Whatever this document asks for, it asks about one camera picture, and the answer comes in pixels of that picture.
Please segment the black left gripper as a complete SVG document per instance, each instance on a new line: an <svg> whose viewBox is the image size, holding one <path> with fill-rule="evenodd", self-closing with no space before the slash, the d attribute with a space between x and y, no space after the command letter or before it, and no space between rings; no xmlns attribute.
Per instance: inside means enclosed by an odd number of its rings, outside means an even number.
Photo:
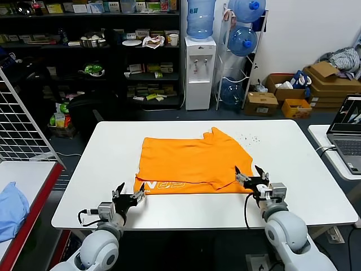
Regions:
<svg viewBox="0 0 361 271"><path fill-rule="evenodd" d="M136 207L145 198L145 183L142 183L140 189L135 194L121 194L125 183L123 182L112 191L112 202L115 204L116 213L126 218L127 212L131 207Z"/></svg>

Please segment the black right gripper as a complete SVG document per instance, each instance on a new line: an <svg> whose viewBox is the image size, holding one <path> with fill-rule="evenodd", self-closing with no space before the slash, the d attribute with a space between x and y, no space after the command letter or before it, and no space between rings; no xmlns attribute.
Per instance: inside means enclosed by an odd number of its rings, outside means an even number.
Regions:
<svg viewBox="0 0 361 271"><path fill-rule="evenodd" d="M259 177L248 177L241 173L240 169L235 166L236 180L245 189L251 189L256 198L266 198L266 194L270 193L269 173L265 172L261 167L255 165Z"/></svg>

